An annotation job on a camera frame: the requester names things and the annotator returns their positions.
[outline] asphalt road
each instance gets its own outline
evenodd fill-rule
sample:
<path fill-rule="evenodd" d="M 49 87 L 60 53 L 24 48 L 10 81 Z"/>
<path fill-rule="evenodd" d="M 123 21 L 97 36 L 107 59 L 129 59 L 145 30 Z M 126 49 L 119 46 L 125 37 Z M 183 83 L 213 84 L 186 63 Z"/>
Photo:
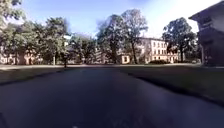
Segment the asphalt road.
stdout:
<path fill-rule="evenodd" d="M 0 127 L 223 128 L 224 108 L 109 68 L 0 87 Z"/>

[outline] blue sky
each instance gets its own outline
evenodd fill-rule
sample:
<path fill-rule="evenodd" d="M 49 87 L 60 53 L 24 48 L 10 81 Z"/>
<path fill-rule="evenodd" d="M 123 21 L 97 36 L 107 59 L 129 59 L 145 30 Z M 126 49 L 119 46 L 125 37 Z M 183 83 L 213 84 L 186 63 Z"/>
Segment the blue sky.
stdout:
<path fill-rule="evenodd" d="M 160 37 L 171 20 L 188 18 L 219 0 L 23 0 L 28 20 L 44 23 L 49 17 L 64 17 L 72 32 L 94 36 L 97 22 L 127 9 L 140 9 L 148 21 L 146 37 Z M 189 21 L 193 30 L 197 24 Z"/>

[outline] tree canopy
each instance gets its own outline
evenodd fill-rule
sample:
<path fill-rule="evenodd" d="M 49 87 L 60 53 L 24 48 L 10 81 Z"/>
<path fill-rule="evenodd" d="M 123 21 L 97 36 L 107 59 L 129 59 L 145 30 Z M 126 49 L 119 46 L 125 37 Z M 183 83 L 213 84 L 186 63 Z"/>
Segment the tree canopy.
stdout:
<path fill-rule="evenodd" d="M 25 19 L 23 10 L 15 8 L 21 4 L 21 0 L 0 0 L 0 27 L 5 24 L 5 20 L 8 18 L 19 20 L 22 17 Z"/>
<path fill-rule="evenodd" d="M 181 61 L 183 62 L 183 54 L 191 49 L 196 43 L 196 34 L 193 33 L 191 26 L 185 18 L 179 18 L 171 21 L 164 27 L 162 38 L 168 43 L 168 51 L 179 51 Z"/>
<path fill-rule="evenodd" d="M 121 16 L 126 24 L 126 43 L 130 44 L 134 62 L 137 64 L 136 44 L 140 43 L 141 32 L 148 30 L 147 21 L 137 9 L 127 10 Z"/>

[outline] building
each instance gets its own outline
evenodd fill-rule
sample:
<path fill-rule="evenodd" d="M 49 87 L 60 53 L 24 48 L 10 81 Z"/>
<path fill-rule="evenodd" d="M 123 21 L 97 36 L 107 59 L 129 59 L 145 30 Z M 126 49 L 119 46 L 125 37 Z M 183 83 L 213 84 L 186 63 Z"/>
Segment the building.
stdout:
<path fill-rule="evenodd" d="M 174 63 L 179 60 L 178 53 L 167 53 L 167 43 L 157 38 L 141 38 L 142 54 L 145 56 L 145 63 L 148 64 L 155 60 L 164 60 Z"/>
<path fill-rule="evenodd" d="M 190 17 L 198 22 L 199 43 L 202 46 L 202 63 L 224 65 L 224 1 Z"/>

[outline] grass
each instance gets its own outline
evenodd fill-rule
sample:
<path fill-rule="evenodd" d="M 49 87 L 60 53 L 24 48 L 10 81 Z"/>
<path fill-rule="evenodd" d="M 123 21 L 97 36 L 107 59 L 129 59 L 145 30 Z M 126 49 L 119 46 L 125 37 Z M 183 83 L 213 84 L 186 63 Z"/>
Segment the grass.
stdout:
<path fill-rule="evenodd" d="M 0 70 L 0 86 L 12 81 L 24 80 L 35 76 L 62 71 L 64 68 L 21 68 Z"/>
<path fill-rule="evenodd" d="M 224 105 L 224 69 L 184 66 L 118 69 L 172 91 L 193 94 Z"/>

